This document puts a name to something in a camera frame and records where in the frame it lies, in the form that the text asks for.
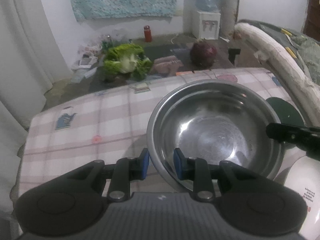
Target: brown door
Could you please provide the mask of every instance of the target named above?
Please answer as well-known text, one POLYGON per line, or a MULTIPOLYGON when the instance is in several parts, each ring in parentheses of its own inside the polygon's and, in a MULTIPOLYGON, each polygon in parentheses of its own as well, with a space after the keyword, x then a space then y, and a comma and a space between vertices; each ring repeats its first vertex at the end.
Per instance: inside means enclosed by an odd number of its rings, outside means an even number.
POLYGON ((304 34, 320 41, 320 0, 309 0, 304 34))

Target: white oval object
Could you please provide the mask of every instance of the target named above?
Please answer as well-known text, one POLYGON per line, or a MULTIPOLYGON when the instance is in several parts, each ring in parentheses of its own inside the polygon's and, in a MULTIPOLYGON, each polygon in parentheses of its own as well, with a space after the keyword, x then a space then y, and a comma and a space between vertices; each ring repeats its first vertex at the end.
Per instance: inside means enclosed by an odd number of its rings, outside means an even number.
POLYGON ((291 167, 284 185, 299 193, 308 206, 307 217, 299 233, 307 240, 320 235, 320 162, 302 157, 291 167))

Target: plaid tablecloth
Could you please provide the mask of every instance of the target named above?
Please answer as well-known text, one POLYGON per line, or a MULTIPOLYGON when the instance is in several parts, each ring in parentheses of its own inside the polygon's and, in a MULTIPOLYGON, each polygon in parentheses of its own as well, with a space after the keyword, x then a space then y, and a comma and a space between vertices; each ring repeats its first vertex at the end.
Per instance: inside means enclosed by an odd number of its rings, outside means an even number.
MULTIPOLYGON (((264 68, 215 69, 151 81, 150 91, 134 93, 129 86, 89 94, 36 115, 31 123, 22 161, 19 195, 96 159, 106 164, 126 156, 138 156, 147 146, 146 129, 157 103, 169 92, 201 79, 230 79, 245 85, 264 99, 279 97, 291 104, 283 87, 264 68), (56 130, 63 113, 73 116, 68 128, 56 130)), ((289 162, 297 159, 294 151, 289 162)), ((132 191, 174 191, 150 162, 144 181, 131 183, 132 191)))

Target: dark green round object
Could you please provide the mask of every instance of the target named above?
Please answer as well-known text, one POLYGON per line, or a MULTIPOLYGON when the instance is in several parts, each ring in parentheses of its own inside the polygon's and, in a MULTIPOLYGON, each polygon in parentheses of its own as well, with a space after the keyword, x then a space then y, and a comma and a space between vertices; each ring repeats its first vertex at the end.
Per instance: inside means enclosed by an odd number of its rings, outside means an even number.
POLYGON ((284 124, 305 126, 297 109, 281 98, 271 97, 266 100, 284 124))

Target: bowl rim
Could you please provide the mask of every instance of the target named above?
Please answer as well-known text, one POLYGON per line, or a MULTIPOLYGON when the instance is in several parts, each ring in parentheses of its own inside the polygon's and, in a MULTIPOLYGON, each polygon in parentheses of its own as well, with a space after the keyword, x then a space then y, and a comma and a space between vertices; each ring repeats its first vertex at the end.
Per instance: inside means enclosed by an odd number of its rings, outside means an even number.
MULTIPOLYGON (((156 107, 152 111, 152 114, 149 118, 149 122, 148 122, 148 126, 147 126, 147 147, 148 147, 151 161, 152 161, 154 167, 156 168, 156 170, 158 171, 158 173, 171 187, 173 187, 175 190, 178 190, 178 191, 189 191, 189 189, 184 187, 181 183, 179 183, 177 181, 177 179, 174 178, 172 176, 172 174, 170 174, 170 172, 167 171, 165 166, 162 164, 162 161, 156 152, 156 147, 154 144, 153 130, 154 130, 155 123, 156 123, 156 120, 159 116, 160 111, 173 96, 175 96, 176 94, 178 94, 181 91, 188 89, 190 87, 202 85, 202 84, 207 84, 207 83, 228 84, 228 85, 232 85, 236 88, 246 90, 247 92, 249 92, 253 96, 255 96, 259 101, 261 101, 262 104, 264 104, 264 106, 266 107, 266 109, 268 109, 268 111, 270 112, 270 114, 272 115, 272 117, 276 123, 280 123, 280 119, 279 119, 278 115, 276 114, 276 112, 273 110, 273 108, 269 105, 269 103, 263 97, 261 97, 259 94, 257 94, 253 90, 249 89, 248 87, 241 85, 241 84, 238 84, 238 83, 234 83, 234 82, 230 82, 230 81, 226 81, 226 80, 218 80, 218 79, 204 79, 204 80, 197 80, 197 81, 186 83, 186 84, 172 90, 170 93, 168 93, 166 96, 164 96, 160 100, 160 102, 156 105, 156 107)), ((276 177, 276 175, 281 167, 283 158, 284 158, 284 146, 282 143, 279 143, 278 158, 276 160, 275 166, 272 168, 270 174, 267 177, 268 179, 274 179, 276 177)))

